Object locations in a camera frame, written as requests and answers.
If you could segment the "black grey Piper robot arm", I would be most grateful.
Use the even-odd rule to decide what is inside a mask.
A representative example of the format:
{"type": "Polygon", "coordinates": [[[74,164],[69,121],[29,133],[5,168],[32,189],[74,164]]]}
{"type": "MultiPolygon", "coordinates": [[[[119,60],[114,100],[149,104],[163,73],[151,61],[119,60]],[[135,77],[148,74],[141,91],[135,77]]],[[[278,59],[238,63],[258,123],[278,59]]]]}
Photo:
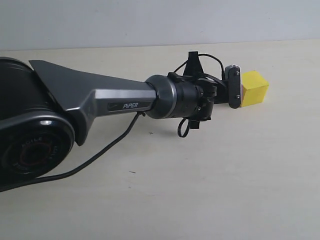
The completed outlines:
{"type": "Polygon", "coordinates": [[[187,129],[211,119],[214,104],[229,100],[229,76],[204,72],[200,54],[190,52],[183,74],[152,75],[145,81],[74,70],[45,60],[24,63],[0,59],[0,190],[70,177],[86,168],[111,146],[73,170],[49,175],[74,145],[85,143],[94,120],[134,113],[180,118],[187,129]]]}

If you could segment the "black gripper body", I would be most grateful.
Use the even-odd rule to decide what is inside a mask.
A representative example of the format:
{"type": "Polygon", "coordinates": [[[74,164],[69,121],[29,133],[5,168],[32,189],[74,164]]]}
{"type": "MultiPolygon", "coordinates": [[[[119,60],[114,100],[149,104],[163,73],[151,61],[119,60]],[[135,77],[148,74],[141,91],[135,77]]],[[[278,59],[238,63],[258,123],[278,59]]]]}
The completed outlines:
{"type": "Polygon", "coordinates": [[[195,113],[192,116],[183,118],[182,122],[188,121],[187,130],[199,129],[200,122],[211,119],[214,102],[217,98],[217,91],[225,92],[227,90],[227,86],[224,83],[226,79],[224,65],[221,60],[211,54],[190,51],[188,53],[183,77],[185,81],[191,82],[197,87],[198,97],[196,99],[195,113]],[[204,72],[199,59],[201,56],[209,57],[219,63],[221,79],[204,72]]]}

